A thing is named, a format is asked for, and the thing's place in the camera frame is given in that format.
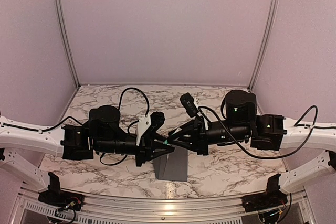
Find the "marble pattern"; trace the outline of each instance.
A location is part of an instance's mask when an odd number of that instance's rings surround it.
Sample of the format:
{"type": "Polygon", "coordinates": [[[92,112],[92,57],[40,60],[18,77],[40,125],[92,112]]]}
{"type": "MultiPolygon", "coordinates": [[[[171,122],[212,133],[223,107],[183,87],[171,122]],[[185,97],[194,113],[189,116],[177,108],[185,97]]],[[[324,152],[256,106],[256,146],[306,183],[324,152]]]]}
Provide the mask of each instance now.
{"type": "MultiPolygon", "coordinates": [[[[118,106],[121,92],[128,86],[83,86],[76,94],[65,116],[72,115],[81,122],[88,118],[92,108],[111,104],[118,106]]],[[[218,113],[225,94],[234,88],[198,86],[137,86],[150,100],[151,112],[162,111],[165,124],[159,133],[167,132],[190,120],[180,104],[182,94],[189,92],[198,97],[200,104],[210,106],[218,113]]],[[[121,106],[120,126],[126,130],[130,122],[145,113],[146,104],[136,91],[125,93],[121,106]]],[[[278,155],[252,148],[254,154],[278,155]]],[[[106,155],[106,163],[115,163],[120,155],[106,155]]],[[[264,190],[267,178],[284,172],[282,160],[260,160],[247,156],[236,145],[209,148],[209,156],[188,154],[188,181],[157,180],[153,164],[135,166],[135,158],[128,158],[118,166],[104,166],[95,155],[89,161],[68,161],[45,155],[44,170],[60,177],[63,188],[102,195],[132,198],[202,198],[236,195],[264,190]]]]}

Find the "marble table surface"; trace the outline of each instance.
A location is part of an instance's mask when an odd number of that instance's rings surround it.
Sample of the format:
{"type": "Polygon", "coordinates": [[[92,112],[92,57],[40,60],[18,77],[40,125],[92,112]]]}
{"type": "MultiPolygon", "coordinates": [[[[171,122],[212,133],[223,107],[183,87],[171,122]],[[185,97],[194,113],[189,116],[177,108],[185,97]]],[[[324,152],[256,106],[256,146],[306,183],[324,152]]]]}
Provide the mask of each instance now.
{"type": "MultiPolygon", "coordinates": [[[[129,86],[82,86],[74,97],[65,116],[72,115],[81,122],[88,118],[89,110],[101,105],[118,106],[121,92],[129,86]]],[[[202,105],[220,113],[222,99],[232,89],[210,86],[135,86],[148,96],[151,110],[162,111],[166,121],[159,130],[166,135],[169,130],[190,120],[180,104],[180,96],[189,92],[198,97],[202,105]]],[[[130,122],[145,113],[146,104],[136,91],[125,93],[121,106],[120,126],[126,130],[130,122]]],[[[259,151],[254,154],[275,156],[278,152],[259,151]]],[[[106,155],[106,163],[115,163],[122,156],[106,155]]],[[[132,198],[205,198],[237,195],[266,189],[268,177],[284,172],[280,159],[260,160],[247,156],[236,145],[212,145],[208,156],[188,154],[188,181],[171,182],[155,178],[152,162],[135,166],[135,158],[128,158],[118,166],[100,164],[98,155],[88,161],[68,161],[45,155],[41,169],[59,176],[61,187],[86,193],[132,198]]]]}

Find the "metal corner post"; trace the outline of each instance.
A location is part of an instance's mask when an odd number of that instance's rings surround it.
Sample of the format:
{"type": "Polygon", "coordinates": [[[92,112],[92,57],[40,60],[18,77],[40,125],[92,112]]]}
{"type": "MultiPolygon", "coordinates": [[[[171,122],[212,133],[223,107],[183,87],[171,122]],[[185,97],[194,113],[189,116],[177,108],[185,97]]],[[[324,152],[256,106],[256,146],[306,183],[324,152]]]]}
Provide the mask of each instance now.
{"type": "Polygon", "coordinates": [[[276,17],[276,12],[278,9],[278,4],[279,4],[279,0],[271,0],[264,36],[262,38],[258,58],[257,58],[256,64],[255,64],[255,67],[254,67],[254,70],[251,76],[251,80],[248,86],[249,91],[253,91],[256,85],[256,82],[257,82],[257,79],[258,79],[258,76],[261,70],[261,65],[263,64],[262,62],[264,61],[264,58],[265,58],[269,37],[271,34],[271,30],[273,28],[273,24],[274,24],[275,17],[276,17]]]}
{"type": "Polygon", "coordinates": [[[65,53],[66,53],[66,58],[67,58],[67,62],[68,62],[68,65],[69,65],[71,77],[72,77],[72,80],[74,82],[74,85],[75,85],[76,89],[78,90],[79,87],[80,87],[80,83],[79,83],[79,80],[78,80],[78,75],[77,75],[77,72],[76,72],[75,63],[73,61],[74,59],[72,57],[72,53],[71,53],[71,49],[70,49],[70,43],[69,43],[67,31],[66,31],[61,0],[54,0],[54,1],[55,1],[55,6],[56,6],[56,14],[57,14],[57,19],[58,19],[58,25],[59,25],[59,28],[60,28],[61,38],[62,38],[64,50],[65,50],[65,53]]]}

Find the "white marble tabletop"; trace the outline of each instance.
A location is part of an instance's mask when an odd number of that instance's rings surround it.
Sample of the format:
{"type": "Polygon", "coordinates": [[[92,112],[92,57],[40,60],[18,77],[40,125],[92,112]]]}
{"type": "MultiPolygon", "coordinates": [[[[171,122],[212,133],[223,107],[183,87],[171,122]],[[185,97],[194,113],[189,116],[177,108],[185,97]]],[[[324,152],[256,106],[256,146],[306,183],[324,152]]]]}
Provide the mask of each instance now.
{"type": "MultiPolygon", "coordinates": [[[[121,92],[129,86],[83,86],[73,99],[65,116],[72,115],[81,122],[88,118],[89,110],[110,104],[118,106],[121,92]]],[[[200,104],[210,106],[218,113],[222,99],[232,89],[204,86],[135,86],[148,96],[151,110],[164,112],[166,121],[159,130],[166,135],[169,130],[190,120],[180,104],[180,96],[189,92],[198,97],[200,104]]],[[[126,130],[130,122],[145,113],[146,104],[136,91],[124,95],[120,126],[126,130]]],[[[248,148],[254,154],[274,156],[278,152],[265,152],[248,148]]],[[[106,163],[121,159],[108,154],[106,163]]],[[[151,162],[135,166],[135,158],[128,158],[118,166],[100,164],[98,155],[88,161],[68,161],[45,155],[41,169],[59,176],[61,187],[86,193],[132,198],[204,198],[251,193],[266,189],[267,178],[284,172],[282,160],[260,160],[247,156],[236,145],[212,145],[208,156],[188,154],[188,181],[157,180],[151,162]]]]}

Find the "white wall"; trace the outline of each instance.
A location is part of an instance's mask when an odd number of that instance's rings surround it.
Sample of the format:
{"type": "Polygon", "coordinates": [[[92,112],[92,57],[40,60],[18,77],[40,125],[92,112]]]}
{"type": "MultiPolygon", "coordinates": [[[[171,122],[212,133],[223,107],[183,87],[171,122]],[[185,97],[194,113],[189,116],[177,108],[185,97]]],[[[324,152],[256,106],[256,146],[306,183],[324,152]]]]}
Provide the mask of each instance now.
{"type": "MultiPolygon", "coordinates": [[[[53,0],[0,0],[0,110],[55,124],[75,91],[53,0]]],[[[24,152],[32,163],[41,155],[24,152]]],[[[0,169],[0,223],[8,223],[21,181],[0,169]]]]}
{"type": "MultiPolygon", "coordinates": [[[[255,88],[264,113],[298,119],[312,104],[319,122],[336,121],[336,0],[280,0],[255,88]]],[[[321,151],[301,150],[291,168],[321,151]]],[[[335,223],[335,176],[307,186],[317,224],[335,223]]]]}
{"type": "Polygon", "coordinates": [[[248,86],[270,0],[62,0],[81,83],[248,86]]]}

